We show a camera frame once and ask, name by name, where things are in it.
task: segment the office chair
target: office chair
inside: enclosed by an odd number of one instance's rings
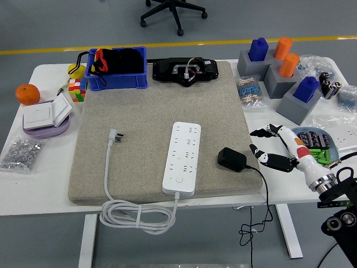
[[[207,18],[207,13],[206,13],[205,8],[196,6],[194,4],[186,3],[186,0],[153,0],[153,1],[159,2],[161,4],[159,4],[157,7],[153,8],[152,10],[150,10],[149,12],[147,12],[143,16],[141,16],[141,22],[140,22],[141,27],[146,27],[146,21],[144,20],[145,18],[150,17],[150,16],[156,14],[157,12],[160,12],[166,8],[169,8],[169,10],[173,14],[173,17],[175,18],[175,21],[176,21],[176,24],[178,27],[178,30],[177,30],[178,36],[184,35],[184,31],[181,28],[181,24],[180,24],[179,16],[176,11],[176,7],[182,7],[182,8],[202,11],[202,18]],[[151,6],[151,1],[146,0],[145,4],[147,7],[149,7],[149,6]]]

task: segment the gray floor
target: gray floor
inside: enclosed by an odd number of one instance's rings
[[[195,11],[180,10],[185,34],[178,37],[169,11],[146,19],[147,27],[140,27],[140,15],[149,10],[144,0],[4,0],[0,2],[0,52],[261,36],[271,39],[357,35],[357,1],[352,0],[190,2],[205,6],[208,18],[202,20]],[[242,49],[249,49],[249,44],[150,47],[147,56],[236,59]],[[357,85],[357,40],[295,42],[291,52],[332,58],[346,80]],[[73,63],[78,53],[0,55],[1,147],[18,108],[17,86],[29,81],[36,66]],[[289,259],[279,222],[274,220],[264,233],[254,237],[255,267],[316,267],[334,244],[332,238],[321,233],[320,226],[336,209],[317,209],[316,204],[292,204],[289,208],[304,258]],[[261,219],[263,209],[255,207],[254,220]],[[249,263],[249,248],[239,246],[238,235],[241,223],[248,221],[247,210],[179,210],[176,224],[161,237],[107,229],[99,224],[94,267],[122,263]],[[77,267],[83,222],[82,215],[1,218],[0,267]],[[343,252],[335,248],[322,267],[350,264]]]

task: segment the orange cylinder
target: orange cylinder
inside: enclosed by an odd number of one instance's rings
[[[274,51],[274,58],[277,60],[285,59],[292,46],[292,40],[289,37],[281,37]]]
[[[298,55],[294,53],[288,53],[279,69],[280,75],[285,78],[292,77],[299,61],[300,57]]]

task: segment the gray felt mat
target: gray felt mat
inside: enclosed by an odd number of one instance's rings
[[[147,89],[87,91],[69,182],[69,199],[80,205],[107,201],[105,156],[111,128],[124,134],[109,161],[108,189],[115,199],[134,203],[172,200],[162,191],[168,146],[176,121],[201,125],[195,194],[192,198],[252,194],[262,180],[254,170],[235,173],[217,164],[218,152],[230,147],[247,156],[251,139],[230,64],[218,62],[219,77],[185,88],[152,79]]]

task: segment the gray foam block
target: gray foam block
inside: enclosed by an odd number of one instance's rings
[[[321,91],[318,89],[315,91],[312,98],[307,102],[303,102],[298,98],[294,97],[299,83],[296,83],[282,98],[279,107],[277,109],[277,113],[286,117],[290,121],[294,122],[297,125],[301,125],[301,123],[305,120],[305,118],[311,113],[319,99],[322,97]]]
[[[270,99],[281,99],[295,83],[299,84],[302,81],[297,70],[290,78],[282,77],[279,73],[280,67],[280,65],[270,65],[264,79]]]
[[[264,61],[251,61],[249,58],[249,50],[241,50],[237,69],[240,76],[248,76],[253,74],[260,75],[260,81],[264,81],[270,65],[281,65],[282,61],[274,58],[275,49],[269,49]]]
[[[111,128],[124,134],[112,146],[108,189],[115,199],[134,203],[173,200],[162,191],[162,179],[176,121],[201,125],[195,194],[192,198],[252,194],[262,179],[252,169],[236,173],[217,163],[218,153],[229,147],[259,168],[249,144],[237,86],[228,62],[217,62],[219,76],[185,88],[152,79],[147,68],[147,89],[88,91],[82,112],[69,181],[69,199],[75,204],[98,205],[104,192],[105,156]]]

